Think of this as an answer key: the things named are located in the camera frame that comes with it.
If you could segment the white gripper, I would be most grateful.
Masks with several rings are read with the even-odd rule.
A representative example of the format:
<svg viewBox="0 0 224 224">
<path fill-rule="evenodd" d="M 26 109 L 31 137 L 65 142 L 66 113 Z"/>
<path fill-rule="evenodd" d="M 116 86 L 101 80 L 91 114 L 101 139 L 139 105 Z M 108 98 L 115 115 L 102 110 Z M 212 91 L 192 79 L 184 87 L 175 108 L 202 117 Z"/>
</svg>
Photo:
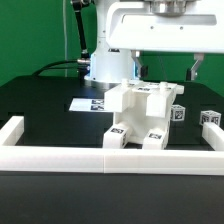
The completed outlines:
<svg viewBox="0 0 224 224">
<path fill-rule="evenodd" d="M 136 50 L 195 53 L 187 81 L 196 79 L 203 53 L 224 53 L 224 0 L 185 4 L 185 12 L 179 15 L 154 13 L 150 2 L 117 2 L 109 8 L 106 41 L 111 48 L 132 50 L 139 79 L 148 75 L 148 66 Z"/>
</svg>

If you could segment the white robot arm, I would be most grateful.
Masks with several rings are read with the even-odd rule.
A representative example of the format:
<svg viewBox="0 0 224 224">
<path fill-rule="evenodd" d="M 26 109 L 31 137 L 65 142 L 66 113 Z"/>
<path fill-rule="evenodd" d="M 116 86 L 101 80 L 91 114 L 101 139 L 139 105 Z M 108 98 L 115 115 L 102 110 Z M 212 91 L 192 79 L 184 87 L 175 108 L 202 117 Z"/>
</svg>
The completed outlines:
<svg viewBox="0 0 224 224">
<path fill-rule="evenodd" d="M 85 81 L 108 88 L 136 80 L 142 51 L 192 53 L 194 78 L 207 53 L 224 54 L 224 0 L 89 0 L 97 47 Z"/>
</svg>

